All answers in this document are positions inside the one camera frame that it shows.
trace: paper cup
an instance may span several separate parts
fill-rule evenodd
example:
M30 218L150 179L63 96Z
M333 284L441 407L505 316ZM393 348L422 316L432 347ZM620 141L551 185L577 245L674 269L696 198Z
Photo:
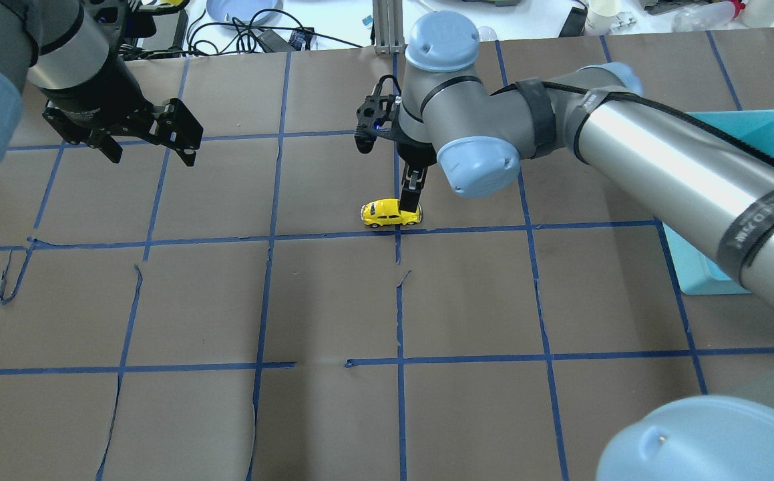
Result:
M585 35L604 35L609 32L615 15L621 12L621 0L591 0L588 4Z

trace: yellow car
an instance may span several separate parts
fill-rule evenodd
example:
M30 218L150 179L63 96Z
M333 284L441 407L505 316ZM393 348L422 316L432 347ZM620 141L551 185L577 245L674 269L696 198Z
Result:
M371 228L383 225L414 225L423 222L423 207L418 206L416 212L399 210L398 198L382 198L360 209L360 219Z

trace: turquoise container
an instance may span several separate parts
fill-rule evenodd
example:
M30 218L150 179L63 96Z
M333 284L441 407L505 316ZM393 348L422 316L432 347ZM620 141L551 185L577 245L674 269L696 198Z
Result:
M696 112L690 114L726 131L738 139L774 156L774 110L744 110L744 112ZM668 249L681 291L686 295L725 295L748 293L722 272L692 244L663 224Z

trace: gray robot arm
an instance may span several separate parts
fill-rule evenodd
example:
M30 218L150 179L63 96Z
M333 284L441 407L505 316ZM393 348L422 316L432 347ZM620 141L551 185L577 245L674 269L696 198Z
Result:
M416 209L435 162L455 194L481 197L513 182L521 159L566 146L774 307L773 158L644 100L622 64L489 96L473 65L477 44L469 19L426 15L411 31L404 91L385 96L378 85L357 110L360 152L377 137L398 143L402 210ZM621 479L774 479L774 372L625 429L598 467L598 481Z
M177 98L154 106L79 0L0 0L0 160L21 117L25 79L50 100L43 118L70 144L112 162L113 135L170 147L193 165L203 127Z

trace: plastic bottle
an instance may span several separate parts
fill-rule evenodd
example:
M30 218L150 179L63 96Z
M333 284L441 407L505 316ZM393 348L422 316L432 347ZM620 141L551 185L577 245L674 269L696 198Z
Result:
M687 7L671 21L671 31L701 31L722 27L746 7L738 0Z
M769 27L774 22L774 0L749 0L740 21L750 28Z

